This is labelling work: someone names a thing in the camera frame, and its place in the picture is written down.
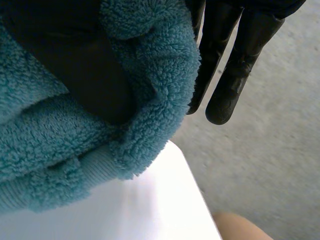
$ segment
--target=towel fold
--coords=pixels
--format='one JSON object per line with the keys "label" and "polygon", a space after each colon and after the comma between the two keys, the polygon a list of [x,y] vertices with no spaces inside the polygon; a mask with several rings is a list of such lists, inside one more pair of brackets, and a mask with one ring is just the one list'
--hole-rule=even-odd
{"label": "towel fold", "polygon": [[185,2],[103,0],[100,14],[138,106],[121,127],[85,112],[0,22],[0,214],[141,174],[187,112],[200,62]]}

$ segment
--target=black leather glove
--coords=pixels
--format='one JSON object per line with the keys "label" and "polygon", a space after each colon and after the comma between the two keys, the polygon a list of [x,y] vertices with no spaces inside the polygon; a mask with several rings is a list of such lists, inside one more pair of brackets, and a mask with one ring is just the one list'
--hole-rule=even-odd
{"label": "black leather glove", "polygon": [[285,18],[305,1],[187,0],[196,38],[205,6],[199,46],[201,66],[188,114],[195,113],[200,106],[239,19],[232,52],[205,111],[206,118],[217,125],[225,124],[231,118],[263,47],[280,29]]}
{"label": "black leather glove", "polygon": [[99,23],[100,0],[5,0],[3,22],[89,112],[111,124],[135,113],[129,83]]}

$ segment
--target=floor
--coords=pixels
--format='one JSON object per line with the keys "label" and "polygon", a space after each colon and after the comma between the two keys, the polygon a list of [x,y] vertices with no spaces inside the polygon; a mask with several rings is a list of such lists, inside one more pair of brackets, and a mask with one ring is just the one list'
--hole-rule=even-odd
{"label": "floor", "polygon": [[210,124],[206,105],[173,142],[212,212],[232,211],[275,240],[320,239],[320,1],[308,0],[264,48],[231,120]]}

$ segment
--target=teal towel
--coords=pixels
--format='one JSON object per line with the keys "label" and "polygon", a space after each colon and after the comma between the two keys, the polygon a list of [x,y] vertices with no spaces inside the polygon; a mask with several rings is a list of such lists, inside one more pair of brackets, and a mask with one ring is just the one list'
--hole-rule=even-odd
{"label": "teal towel", "polygon": [[85,112],[0,21],[0,214],[54,209],[131,179],[181,124],[200,65],[184,0],[103,0],[101,22],[138,105],[118,128]]}

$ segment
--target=white surface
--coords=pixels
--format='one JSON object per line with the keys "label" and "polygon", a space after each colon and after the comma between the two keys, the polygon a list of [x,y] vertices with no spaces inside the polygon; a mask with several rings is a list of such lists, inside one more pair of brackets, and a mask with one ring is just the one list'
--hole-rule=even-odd
{"label": "white surface", "polygon": [[220,240],[180,149],[168,142],[134,180],[114,180],[71,206],[0,217],[1,240]]}

